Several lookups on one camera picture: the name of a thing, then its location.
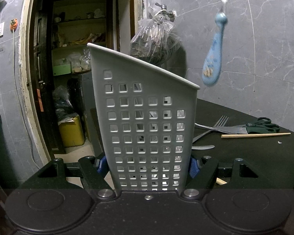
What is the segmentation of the white perforated utensil basket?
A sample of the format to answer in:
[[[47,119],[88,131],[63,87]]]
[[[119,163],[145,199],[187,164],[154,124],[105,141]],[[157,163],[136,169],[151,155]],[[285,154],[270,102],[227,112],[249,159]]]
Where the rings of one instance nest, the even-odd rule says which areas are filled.
[[[182,191],[199,86],[165,69],[88,44],[96,113],[116,189]]]

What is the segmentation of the blue handled spoon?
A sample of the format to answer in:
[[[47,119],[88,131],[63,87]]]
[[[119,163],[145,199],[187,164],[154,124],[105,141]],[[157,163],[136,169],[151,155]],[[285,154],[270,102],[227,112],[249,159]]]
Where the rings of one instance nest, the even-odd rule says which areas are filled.
[[[216,14],[214,21],[217,26],[217,30],[213,36],[213,41],[211,43],[208,54],[204,60],[202,68],[202,81],[203,83],[211,87],[215,85],[220,77],[221,67],[222,67],[222,44],[224,29],[228,23],[228,18],[226,16],[226,3],[229,0],[220,0],[222,2],[222,7]]]

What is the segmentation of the butter knife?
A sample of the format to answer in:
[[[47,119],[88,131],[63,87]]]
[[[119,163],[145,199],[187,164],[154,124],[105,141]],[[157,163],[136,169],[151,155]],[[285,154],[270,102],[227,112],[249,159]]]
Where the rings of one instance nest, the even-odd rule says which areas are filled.
[[[214,145],[202,145],[202,146],[192,146],[192,150],[210,150],[213,149]]]

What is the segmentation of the wooden chopstick long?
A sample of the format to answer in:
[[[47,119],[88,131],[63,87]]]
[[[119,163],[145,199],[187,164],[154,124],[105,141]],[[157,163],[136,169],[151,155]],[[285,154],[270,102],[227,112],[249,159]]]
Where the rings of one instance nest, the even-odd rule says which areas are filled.
[[[276,137],[276,136],[287,136],[291,133],[268,133],[268,134],[224,134],[221,135],[222,139],[231,138],[258,138],[258,137]]]

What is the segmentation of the yellow container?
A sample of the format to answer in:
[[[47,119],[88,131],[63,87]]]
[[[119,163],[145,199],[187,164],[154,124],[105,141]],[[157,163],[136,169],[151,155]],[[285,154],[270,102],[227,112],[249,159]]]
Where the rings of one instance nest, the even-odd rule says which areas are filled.
[[[58,125],[64,147],[75,147],[84,144],[84,133],[80,122],[80,116],[77,113],[65,117]]]

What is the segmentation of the metal fork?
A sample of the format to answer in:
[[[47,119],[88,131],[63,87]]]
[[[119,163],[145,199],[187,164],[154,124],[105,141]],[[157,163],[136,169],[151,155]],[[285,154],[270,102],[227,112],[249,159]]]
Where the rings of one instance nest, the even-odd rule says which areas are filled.
[[[216,127],[216,126],[224,126],[227,123],[228,120],[229,120],[229,117],[228,116],[221,116],[219,118],[219,120],[214,124],[214,127]],[[198,141],[199,139],[203,138],[207,134],[210,134],[211,132],[212,132],[212,130],[207,130],[206,132],[195,136],[193,138],[192,143],[195,143],[196,141]]]

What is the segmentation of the green box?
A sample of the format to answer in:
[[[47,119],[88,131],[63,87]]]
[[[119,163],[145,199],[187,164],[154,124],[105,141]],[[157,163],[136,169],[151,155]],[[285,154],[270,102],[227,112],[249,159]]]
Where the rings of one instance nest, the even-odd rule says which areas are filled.
[[[66,75],[71,73],[70,64],[56,65],[52,69],[54,76]]]

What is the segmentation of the plastic bag of dark contents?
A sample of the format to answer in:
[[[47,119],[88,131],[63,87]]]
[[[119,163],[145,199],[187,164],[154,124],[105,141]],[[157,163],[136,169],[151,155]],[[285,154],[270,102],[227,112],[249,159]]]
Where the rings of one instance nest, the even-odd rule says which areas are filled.
[[[163,15],[139,21],[139,29],[131,39],[130,55],[150,64],[161,66],[179,50],[181,38],[175,24]]]

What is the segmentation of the green handled scissors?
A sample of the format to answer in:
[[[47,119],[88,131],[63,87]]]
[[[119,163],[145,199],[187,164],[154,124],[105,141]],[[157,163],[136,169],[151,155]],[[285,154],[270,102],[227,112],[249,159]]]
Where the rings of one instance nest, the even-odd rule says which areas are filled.
[[[249,134],[270,134],[279,133],[280,126],[272,123],[267,117],[259,117],[252,123],[245,124],[245,128]]]

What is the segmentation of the wall faucet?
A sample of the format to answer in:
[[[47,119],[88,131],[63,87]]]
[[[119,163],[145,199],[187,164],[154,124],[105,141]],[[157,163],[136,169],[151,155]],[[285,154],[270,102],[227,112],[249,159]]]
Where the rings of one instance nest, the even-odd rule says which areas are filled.
[[[156,15],[164,15],[170,22],[175,21],[175,12],[168,11],[167,6],[161,0],[148,0],[148,15],[153,18]]]

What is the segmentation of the orange wall hook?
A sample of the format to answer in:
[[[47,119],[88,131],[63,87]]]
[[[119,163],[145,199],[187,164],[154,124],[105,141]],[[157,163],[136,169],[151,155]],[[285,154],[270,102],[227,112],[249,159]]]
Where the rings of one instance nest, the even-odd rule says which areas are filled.
[[[10,22],[10,31],[15,32],[18,27],[18,20],[17,19],[12,19]]]

